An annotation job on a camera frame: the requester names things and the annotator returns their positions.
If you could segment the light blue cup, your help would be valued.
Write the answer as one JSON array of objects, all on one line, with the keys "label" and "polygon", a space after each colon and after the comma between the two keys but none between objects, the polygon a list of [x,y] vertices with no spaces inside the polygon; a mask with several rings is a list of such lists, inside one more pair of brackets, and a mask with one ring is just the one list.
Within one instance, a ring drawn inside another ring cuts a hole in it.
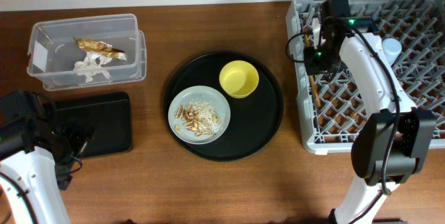
[{"label": "light blue cup", "polygon": [[382,49],[388,63],[393,65],[402,52],[402,45],[395,38],[386,38],[382,41]]}]

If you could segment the gold coffee sachet wrapper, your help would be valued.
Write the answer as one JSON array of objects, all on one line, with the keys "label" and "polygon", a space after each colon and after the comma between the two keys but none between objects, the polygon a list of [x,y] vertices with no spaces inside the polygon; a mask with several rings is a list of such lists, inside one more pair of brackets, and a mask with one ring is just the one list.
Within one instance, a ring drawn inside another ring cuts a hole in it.
[{"label": "gold coffee sachet wrapper", "polygon": [[108,43],[91,40],[89,38],[74,38],[74,41],[80,49],[86,52],[94,52],[107,58],[114,58],[122,61],[127,60],[127,55],[123,50],[116,49]]}]

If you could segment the white tissue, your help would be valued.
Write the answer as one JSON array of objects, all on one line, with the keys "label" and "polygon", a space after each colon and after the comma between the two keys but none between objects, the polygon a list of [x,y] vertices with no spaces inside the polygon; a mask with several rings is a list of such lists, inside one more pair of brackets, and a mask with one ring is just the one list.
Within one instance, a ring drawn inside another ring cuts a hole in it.
[{"label": "white tissue", "polygon": [[97,74],[103,74],[106,79],[110,79],[109,71],[104,69],[104,65],[112,61],[112,58],[101,56],[94,52],[86,52],[83,61],[77,61],[74,64],[74,71],[79,75],[86,77],[86,83],[92,82],[93,77]]}]

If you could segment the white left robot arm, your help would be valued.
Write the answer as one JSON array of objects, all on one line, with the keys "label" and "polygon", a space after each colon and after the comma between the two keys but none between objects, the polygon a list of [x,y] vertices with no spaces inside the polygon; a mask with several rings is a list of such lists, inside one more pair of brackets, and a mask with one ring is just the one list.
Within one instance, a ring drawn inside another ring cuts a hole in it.
[{"label": "white left robot arm", "polygon": [[69,223],[61,197],[95,130],[59,122],[46,95],[17,90],[1,97],[1,190],[16,223]]}]

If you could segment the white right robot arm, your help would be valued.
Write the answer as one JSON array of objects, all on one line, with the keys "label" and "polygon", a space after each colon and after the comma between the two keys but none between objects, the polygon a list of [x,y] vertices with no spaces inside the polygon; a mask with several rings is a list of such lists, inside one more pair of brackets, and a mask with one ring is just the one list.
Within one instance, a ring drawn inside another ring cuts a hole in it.
[{"label": "white right robot arm", "polygon": [[403,90],[373,19],[353,17],[348,0],[324,1],[319,13],[311,30],[314,46],[304,49],[305,69],[312,75],[347,67],[367,118],[350,151],[353,182],[328,221],[372,223],[392,191],[422,170],[436,119]]}]

